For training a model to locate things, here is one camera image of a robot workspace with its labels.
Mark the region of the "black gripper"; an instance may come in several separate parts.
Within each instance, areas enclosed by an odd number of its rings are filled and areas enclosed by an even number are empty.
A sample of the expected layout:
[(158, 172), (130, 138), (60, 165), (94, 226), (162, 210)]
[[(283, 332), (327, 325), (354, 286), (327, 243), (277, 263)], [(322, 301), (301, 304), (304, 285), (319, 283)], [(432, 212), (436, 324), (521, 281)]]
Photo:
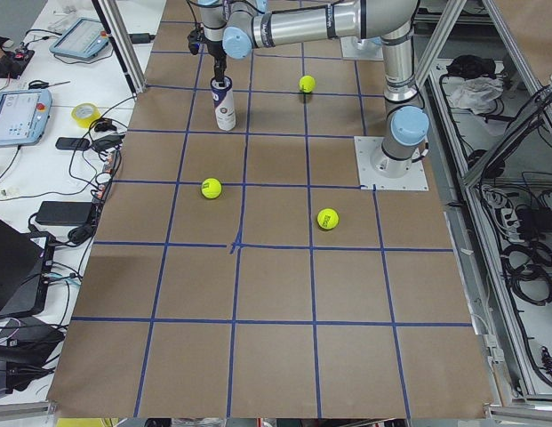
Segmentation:
[(227, 55), (222, 47), (222, 42), (207, 39), (206, 44), (207, 52), (214, 58), (214, 81), (219, 85), (225, 84)]

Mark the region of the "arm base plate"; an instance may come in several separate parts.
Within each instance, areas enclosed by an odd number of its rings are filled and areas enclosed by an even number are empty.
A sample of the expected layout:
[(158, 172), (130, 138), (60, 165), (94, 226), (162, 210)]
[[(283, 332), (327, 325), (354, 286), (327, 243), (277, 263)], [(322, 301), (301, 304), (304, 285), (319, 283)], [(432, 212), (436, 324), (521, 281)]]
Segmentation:
[(347, 60), (383, 61), (382, 41), (380, 37), (358, 39), (355, 36), (340, 39), (341, 54)]
[(410, 159), (394, 160), (382, 150), (382, 137), (354, 138), (359, 187), (367, 190), (428, 191), (423, 162), (416, 149)]

